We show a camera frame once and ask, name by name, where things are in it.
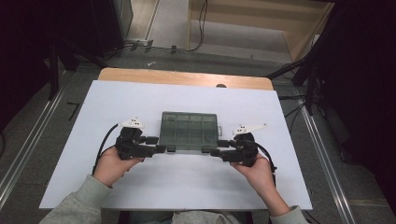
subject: white paper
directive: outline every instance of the white paper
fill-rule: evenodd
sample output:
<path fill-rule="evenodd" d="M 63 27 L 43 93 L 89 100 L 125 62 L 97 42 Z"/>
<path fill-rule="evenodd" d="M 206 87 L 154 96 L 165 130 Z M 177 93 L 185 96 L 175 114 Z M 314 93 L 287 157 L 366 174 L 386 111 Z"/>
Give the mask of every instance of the white paper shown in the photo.
<path fill-rule="evenodd" d="M 219 139 L 240 124 L 268 124 L 253 133 L 277 166 L 276 187 L 289 205 L 312 209 L 275 91 L 94 81 L 40 204 L 57 206 L 92 172 L 96 154 L 116 123 L 139 118 L 145 136 L 160 136 L 163 111 L 217 114 Z M 108 137 L 114 145 L 120 128 Z M 264 209 L 246 179 L 228 162 L 208 155 L 156 154 L 114 186 L 104 208 L 120 210 Z"/>

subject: black tripod leg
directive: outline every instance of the black tripod leg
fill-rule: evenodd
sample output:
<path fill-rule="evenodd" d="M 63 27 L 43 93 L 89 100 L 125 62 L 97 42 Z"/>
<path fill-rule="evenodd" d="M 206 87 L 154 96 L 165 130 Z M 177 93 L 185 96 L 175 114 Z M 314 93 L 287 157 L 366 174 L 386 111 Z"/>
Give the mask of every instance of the black tripod leg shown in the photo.
<path fill-rule="evenodd" d="M 67 71 L 76 72 L 78 68 L 78 61 L 76 60 L 73 51 L 61 40 L 56 42 L 56 50 L 59 59 L 64 64 L 64 68 Z"/>
<path fill-rule="evenodd" d="M 314 64 L 312 66 L 311 74 L 308 76 L 308 87 L 306 89 L 306 97 L 305 97 L 305 108 L 308 111 L 309 115 L 312 116 L 312 103 L 314 98 L 314 90 L 315 83 L 317 81 L 318 76 L 318 66 Z"/>
<path fill-rule="evenodd" d="M 98 60 L 97 58 L 95 58 L 93 55 L 91 55 L 89 52 L 87 52 L 86 50 L 80 48 L 79 46 L 77 46 L 75 43 L 71 42 L 68 39 L 62 38 L 62 41 L 74 52 L 81 54 L 84 58 L 90 60 L 91 62 L 95 63 L 96 65 L 98 65 L 100 68 L 106 68 L 108 67 L 108 65 L 106 63 L 101 62 L 100 60 Z"/>

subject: cable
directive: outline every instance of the cable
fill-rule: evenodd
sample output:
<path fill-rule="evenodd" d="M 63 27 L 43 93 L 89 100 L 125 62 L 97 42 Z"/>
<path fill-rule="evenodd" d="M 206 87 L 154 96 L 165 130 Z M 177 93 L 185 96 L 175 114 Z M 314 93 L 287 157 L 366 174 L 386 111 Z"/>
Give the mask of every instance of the cable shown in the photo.
<path fill-rule="evenodd" d="M 196 51 L 204 44 L 206 13 L 207 13 L 207 0 L 205 0 L 204 5 L 202 6 L 201 12 L 200 12 L 200 15 L 199 15 L 200 41 L 198 43 L 198 46 L 195 47 L 195 49 L 169 49 L 169 48 L 161 48 L 161 47 L 142 46 L 142 45 L 138 45 L 138 44 L 135 44 L 135 43 L 126 42 L 125 44 L 132 44 L 132 46 L 126 46 L 126 47 L 124 47 L 122 49 L 116 49 L 116 50 L 110 51 L 108 54 L 117 53 L 117 52 L 120 52 L 120 51 L 124 51 L 126 49 L 132 49 L 132 48 L 135 48 L 135 47 L 142 48 L 142 49 L 165 49 L 165 50 L 172 50 L 172 51 L 175 51 L 175 50 L 182 50 L 182 51 L 189 51 L 189 52 Z"/>
<path fill-rule="evenodd" d="M 1 146 L 0 151 L 0 159 L 3 157 L 4 152 L 6 151 L 6 138 L 4 137 L 3 133 L 0 133 L 3 145 Z"/>
<path fill-rule="evenodd" d="M 304 99 L 306 95 L 293 95 L 293 96 L 278 96 L 279 100 L 300 100 Z"/>
<path fill-rule="evenodd" d="M 204 15 L 204 21 L 202 22 L 201 25 L 201 18 L 202 18 L 202 13 L 205 10 L 205 15 Z M 201 8 L 201 13 L 199 14 L 199 30 L 201 33 L 201 39 L 200 42 L 198 43 L 198 46 L 195 47 L 195 49 L 188 49 L 187 51 L 196 51 L 198 48 L 200 48 L 204 44 L 204 37 L 205 37 L 205 20 L 206 20 L 206 12 L 207 12 L 207 0 L 205 0 L 204 5 Z"/>
<path fill-rule="evenodd" d="M 105 138 L 103 139 L 102 145 L 99 147 L 99 151 L 98 151 L 98 154 L 97 154 L 97 156 L 96 156 L 96 161 L 95 161 L 95 165 L 93 166 L 93 169 L 92 169 L 92 174 L 95 173 L 96 166 L 97 166 L 97 164 L 98 164 L 98 162 L 99 162 L 100 157 L 102 156 L 102 149 L 103 149 L 103 146 L 105 145 L 105 142 L 106 142 L 108 136 L 109 136 L 109 135 L 111 134 L 111 132 L 113 132 L 113 130 L 116 129 L 118 126 L 119 126 L 119 124 L 114 125 L 114 126 L 108 131 L 108 133 L 106 134 Z"/>
<path fill-rule="evenodd" d="M 297 113 L 294 115 L 294 118 L 293 118 L 293 120 L 291 121 L 291 125 L 290 125 L 290 129 L 289 129 L 289 133 L 291 133 L 291 129 L 293 128 L 294 121 L 296 120 L 296 118 L 297 118 L 297 115 L 300 113 L 300 111 L 301 111 L 301 109 L 303 109 L 303 107 L 304 107 L 304 104 L 301 104 L 301 105 L 299 105 L 299 107 L 298 107 L 298 111 L 297 111 Z"/>
<path fill-rule="evenodd" d="M 300 105 L 298 105 L 295 109 L 291 110 L 289 112 L 289 114 L 285 115 L 285 118 L 287 118 L 290 114 L 294 113 L 296 110 L 299 110 L 299 108 L 300 108 Z"/>
<path fill-rule="evenodd" d="M 320 222 L 318 222 L 313 216 L 311 216 L 311 214 L 309 214 L 307 211 L 305 211 L 306 212 L 306 214 L 309 216 L 309 217 L 311 217 L 312 219 L 314 219 L 314 221 L 316 221 L 318 224 L 320 224 Z"/>
<path fill-rule="evenodd" d="M 292 78 L 288 78 L 288 77 L 285 77 L 285 75 L 282 75 L 282 77 L 283 78 L 285 78 L 285 79 L 287 79 L 287 80 L 292 80 Z"/>
<path fill-rule="evenodd" d="M 116 54 L 117 54 L 117 52 L 112 53 L 110 56 L 108 56 L 107 58 L 105 58 L 103 61 L 106 62 L 106 61 L 112 59 L 112 58 L 114 57 L 114 55 L 116 55 Z"/>
<path fill-rule="evenodd" d="M 243 140 L 243 141 L 258 147 L 262 151 L 262 153 L 264 153 L 264 155 L 268 158 L 268 161 L 270 162 L 271 171 L 272 171 L 272 173 L 274 173 L 275 170 L 276 170 L 276 167 L 274 166 L 274 163 L 272 161 L 270 153 L 267 151 L 267 149 L 265 149 L 262 145 L 260 145 L 260 144 L 258 144 L 256 142 L 252 142 L 252 141 L 249 141 L 249 140 Z"/>
<path fill-rule="evenodd" d="M 319 114 L 324 118 L 326 117 L 326 112 L 325 112 L 325 108 L 324 108 L 324 95 L 322 92 L 322 83 L 320 82 L 320 80 L 316 79 L 316 82 L 314 84 L 314 95 L 316 95 L 318 98 L 316 98 L 315 102 L 312 102 L 312 104 L 316 104 L 317 105 L 317 111 L 319 112 Z"/>

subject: clear plastic box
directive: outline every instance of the clear plastic box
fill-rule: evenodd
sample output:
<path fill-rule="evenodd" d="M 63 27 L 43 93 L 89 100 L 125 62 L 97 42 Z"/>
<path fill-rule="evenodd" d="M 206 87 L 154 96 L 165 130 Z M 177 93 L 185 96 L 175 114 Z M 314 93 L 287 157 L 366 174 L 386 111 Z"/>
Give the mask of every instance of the clear plastic box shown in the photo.
<path fill-rule="evenodd" d="M 219 140 L 216 114 L 163 112 L 160 144 L 168 152 L 175 150 L 201 150 L 209 152 Z"/>

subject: table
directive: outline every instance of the table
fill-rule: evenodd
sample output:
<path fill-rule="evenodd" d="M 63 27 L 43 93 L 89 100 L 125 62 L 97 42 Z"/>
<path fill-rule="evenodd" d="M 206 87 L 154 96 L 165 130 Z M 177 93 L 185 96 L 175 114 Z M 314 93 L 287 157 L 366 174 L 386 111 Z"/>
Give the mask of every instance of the table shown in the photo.
<path fill-rule="evenodd" d="M 228 88 L 206 86 L 217 84 Z M 279 167 L 276 178 L 279 192 L 287 203 L 312 209 L 280 103 L 276 92 L 271 89 L 270 80 L 263 77 L 102 70 L 99 80 L 92 83 L 87 94 L 40 208 L 55 207 L 69 192 L 79 188 L 86 174 L 92 170 L 104 135 L 114 123 L 130 119 L 136 113 L 146 126 L 144 135 L 159 136 L 161 113 L 171 110 L 217 114 L 218 125 L 223 130 L 221 139 L 227 140 L 233 138 L 232 130 L 239 122 L 267 121 L 268 128 L 258 130 L 254 135 L 256 141 L 270 151 Z M 115 141 L 118 134 L 113 132 L 108 139 Z M 105 147 L 113 142 L 108 140 Z M 154 155 L 136 165 L 113 187 L 104 208 L 238 211 L 266 208 L 246 179 L 233 167 L 200 152 L 199 155 Z"/>
<path fill-rule="evenodd" d="M 191 20 L 198 21 L 205 0 L 190 0 L 187 48 Z M 293 61 L 300 59 L 320 34 L 333 3 L 307 0 L 208 0 L 206 21 L 282 31 Z"/>

